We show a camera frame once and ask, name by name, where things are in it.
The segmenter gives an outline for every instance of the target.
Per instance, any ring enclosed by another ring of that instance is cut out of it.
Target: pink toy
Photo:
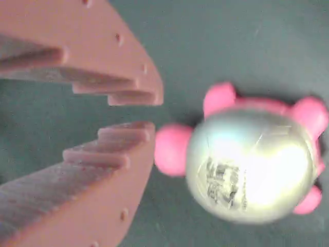
[[[305,126],[314,141],[318,175],[324,170],[325,165],[321,159],[319,137],[326,129],[329,122],[328,111],[317,98],[305,97],[289,106],[283,102],[267,98],[238,98],[230,82],[212,86],[204,98],[204,116],[218,113],[227,107],[241,107],[251,105],[255,108],[288,116],[294,121]],[[155,163],[160,172],[171,177],[185,175],[186,149],[193,129],[188,126],[171,124],[161,128],[156,135]],[[320,204],[322,198],[318,187],[313,186],[302,202],[295,208],[295,214],[309,214]]]

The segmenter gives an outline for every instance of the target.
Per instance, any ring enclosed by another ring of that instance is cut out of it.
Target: silver ball
[[[186,180],[195,200],[237,223],[268,223],[291,213],[316,179],[306,129],[281,115],[229,109],[193,132]]]

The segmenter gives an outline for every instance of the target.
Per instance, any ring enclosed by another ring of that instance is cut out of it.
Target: small hole
[[[90,245],[90,247],[99,247],[99,243],[95,241]]]
[[[148,66],[146,64],[143,64],[142,70],[143,70],[143,73],[146,75],[148,73]]]
[[[121,220],[121,221],[126,221],[127,218],[128,218],[128,215],[129,215],[129,211],[128,211],[127,208],[125,208],[125,209],[121,212],[120,220]]]
[[[87,7],[87,8],[90,8],[92,3],[93,3],[93,0],[82,0],[82,3]]]
[[[119,47],[122,46],[123,45],[123,40],[124,40],[123,36],[117,33],[115,35],[115,38],[116,38],[116,40],[118,42]]]

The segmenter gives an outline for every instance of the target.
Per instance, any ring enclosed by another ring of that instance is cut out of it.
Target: table surface
[[[161,127],[202,117],[208,87],[230,80],[244,96],[292,103],[317,95],[329,103],[329,2],[326,0],[112,0],[154,59],[164,80],[160,107],[109,107],[106,97],[73,95],[69,86],[0,84],[0,181],[61,161],[65,148],[100,127],[149,120]],[[324,149],[328,135],[322,137]],[[329,170],[323,201],[307,216],[265,226],[234,225],[204,212],[184,179],[153,169],[121,246],[328,246]]]

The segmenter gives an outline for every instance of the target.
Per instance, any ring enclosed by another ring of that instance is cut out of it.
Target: toy robot
[[[205,120],[195,130],[168,125],[156,136],[155,162],[169,176],[186,176],[196,201],[233,222],[267,223],[292,211],[312,212],[323,171],[319,137],[328,124],[324,104],[295,105],[238,98],[231,83],[204,98]]]

